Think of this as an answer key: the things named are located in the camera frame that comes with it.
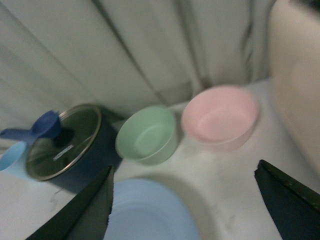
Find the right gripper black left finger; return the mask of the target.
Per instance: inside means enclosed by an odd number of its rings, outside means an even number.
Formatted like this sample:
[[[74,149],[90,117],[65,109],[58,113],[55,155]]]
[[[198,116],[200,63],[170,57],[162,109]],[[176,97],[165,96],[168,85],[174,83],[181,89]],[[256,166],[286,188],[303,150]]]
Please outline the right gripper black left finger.
[[[102,240],[112,212],[114,170],[102,170],[28,240]]]

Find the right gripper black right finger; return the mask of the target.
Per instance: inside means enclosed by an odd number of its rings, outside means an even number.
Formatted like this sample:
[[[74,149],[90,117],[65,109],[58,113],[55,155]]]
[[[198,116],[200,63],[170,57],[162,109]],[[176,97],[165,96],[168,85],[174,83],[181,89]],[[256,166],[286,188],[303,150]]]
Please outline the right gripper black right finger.
[[[265,160],[254,171],[264,204],[283,240],[320,238],[320,194]]]

